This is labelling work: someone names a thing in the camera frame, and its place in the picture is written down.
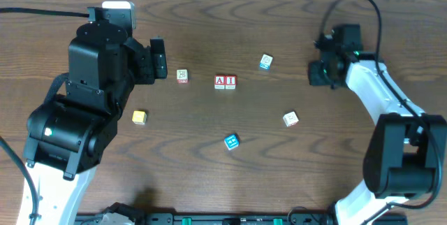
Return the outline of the white red-sided block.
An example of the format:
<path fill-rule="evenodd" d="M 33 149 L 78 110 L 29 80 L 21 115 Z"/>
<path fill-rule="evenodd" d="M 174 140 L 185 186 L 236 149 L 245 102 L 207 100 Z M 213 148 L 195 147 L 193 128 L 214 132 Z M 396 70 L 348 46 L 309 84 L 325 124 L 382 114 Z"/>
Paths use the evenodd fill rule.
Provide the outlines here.
<path fill-rule="evenodd" d="M 189 82 L 189 74 L 186 69 L 178 69 L 177 70 L 177 82 L 178 83 L 188 83 Z"/>

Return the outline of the yellow block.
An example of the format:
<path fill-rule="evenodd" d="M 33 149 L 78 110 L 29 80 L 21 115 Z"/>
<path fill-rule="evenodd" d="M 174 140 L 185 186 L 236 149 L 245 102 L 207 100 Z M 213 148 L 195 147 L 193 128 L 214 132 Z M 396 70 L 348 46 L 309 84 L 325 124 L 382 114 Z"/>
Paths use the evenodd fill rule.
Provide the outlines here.
<path fill-rule="evenodd" d="M 147 113 L 141 110 L 135 110 L 132 116 L 132 122 L 134 124 L 144 125 L 147 121 Z"/>

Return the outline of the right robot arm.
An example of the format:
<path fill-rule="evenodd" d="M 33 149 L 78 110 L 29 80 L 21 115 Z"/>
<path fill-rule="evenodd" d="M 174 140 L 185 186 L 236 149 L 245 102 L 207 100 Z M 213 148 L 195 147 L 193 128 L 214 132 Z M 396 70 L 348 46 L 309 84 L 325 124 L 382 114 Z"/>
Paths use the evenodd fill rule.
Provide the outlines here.
<path fill-rule="evenodd" d="M 392 208 L 427 207 L 442 184 L 446 120 L 409 100 L 378 53 L 363 50 L 358 33 L 321 34 L 315 47 L 321 58 L 309 64 L 310 85 L 350 89 L 375 125 L 362 181 L 332 206 L 326 222 L 373 224 Z"/>

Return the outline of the red letter A block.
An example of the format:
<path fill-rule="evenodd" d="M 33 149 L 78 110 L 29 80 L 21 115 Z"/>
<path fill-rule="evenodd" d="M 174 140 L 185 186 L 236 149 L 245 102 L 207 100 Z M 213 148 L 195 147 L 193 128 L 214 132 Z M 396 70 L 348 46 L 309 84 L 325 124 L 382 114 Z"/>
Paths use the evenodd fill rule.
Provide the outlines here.
<path fill-rule="evenodd" d="M 216 75 L 214 77 L 214 88 L 215 89 L 226 88 L 226 77 L 224 75 Z"/>

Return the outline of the red letter I block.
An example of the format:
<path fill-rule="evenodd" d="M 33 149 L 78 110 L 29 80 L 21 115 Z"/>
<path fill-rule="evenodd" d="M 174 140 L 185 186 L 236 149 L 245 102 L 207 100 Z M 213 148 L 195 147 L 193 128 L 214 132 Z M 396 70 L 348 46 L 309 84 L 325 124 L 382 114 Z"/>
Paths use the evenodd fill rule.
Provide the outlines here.
<path fill-rule="evenodd" d="M 237 86 L 237 76 L 236 75 L 227 75 L 225 89 L 235 89 L 236 86 Z"/>

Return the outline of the blue top block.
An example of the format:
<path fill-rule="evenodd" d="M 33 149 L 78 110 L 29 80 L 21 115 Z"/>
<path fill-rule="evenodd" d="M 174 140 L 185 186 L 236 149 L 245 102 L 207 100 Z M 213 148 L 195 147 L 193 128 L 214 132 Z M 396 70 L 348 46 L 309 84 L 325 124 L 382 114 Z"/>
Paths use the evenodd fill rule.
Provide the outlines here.
<path fill-rule="evenodd" d="M 233 133 L 224 138 L 224 143 L 228 150 L 234 150 L 240 145 L 240 140 L 236 133 Z"/>

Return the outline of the white blue-sided block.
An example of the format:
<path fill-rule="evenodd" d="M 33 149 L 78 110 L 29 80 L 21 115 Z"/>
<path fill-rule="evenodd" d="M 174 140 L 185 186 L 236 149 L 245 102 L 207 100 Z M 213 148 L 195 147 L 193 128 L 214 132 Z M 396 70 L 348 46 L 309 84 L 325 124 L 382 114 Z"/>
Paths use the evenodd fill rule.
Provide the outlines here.
<path fill-rule="evenodd" d="M 273 61 L 273 57 L 264 54 L 260 60 L 259 67 L 265 70 L 269 70 Z"/>

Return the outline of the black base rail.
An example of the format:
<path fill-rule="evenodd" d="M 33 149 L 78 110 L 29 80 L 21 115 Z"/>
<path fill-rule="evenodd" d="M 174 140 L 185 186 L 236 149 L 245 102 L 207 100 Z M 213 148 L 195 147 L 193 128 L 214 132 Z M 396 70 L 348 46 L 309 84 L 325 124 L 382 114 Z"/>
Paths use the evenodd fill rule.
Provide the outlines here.
<path fill-rule="evenodd" d="M 135 225 L 336 225 L 332 210 L 326 212 L 294 207 L 288 214 L 247 213 L 247 214 L 211 214 L 211 213 L 147 213 L 143 210 L 114 203 L 97 214 L 78 214 L 75 224 L 135 224 Z"/>

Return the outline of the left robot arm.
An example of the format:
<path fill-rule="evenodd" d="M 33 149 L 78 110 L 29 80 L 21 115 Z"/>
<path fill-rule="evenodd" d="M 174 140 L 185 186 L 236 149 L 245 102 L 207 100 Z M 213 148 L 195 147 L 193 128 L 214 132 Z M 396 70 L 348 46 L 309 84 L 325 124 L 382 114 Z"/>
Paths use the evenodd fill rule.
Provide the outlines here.
<path fill-rule="evenodd" d="M 27 120 L 19 224 L 74 223 L 133 88 L 168 74 L 163 39 L 133 37 L 131 2 L 105 1 L 87 19 L 68 46 L 68 72 Z"/>

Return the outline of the white M letter block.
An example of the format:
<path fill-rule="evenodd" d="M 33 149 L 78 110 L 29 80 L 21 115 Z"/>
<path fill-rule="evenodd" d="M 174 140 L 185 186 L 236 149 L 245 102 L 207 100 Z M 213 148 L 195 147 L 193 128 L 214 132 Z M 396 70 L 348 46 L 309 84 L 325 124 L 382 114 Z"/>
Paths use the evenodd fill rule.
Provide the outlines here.
<path fill-rule="evenodd" d="M 297 124 L 299 122 L 299 119 L 295 111 L 291 111 L 283 116 L 283 121 L 287 127 L 290 127 Z"/>

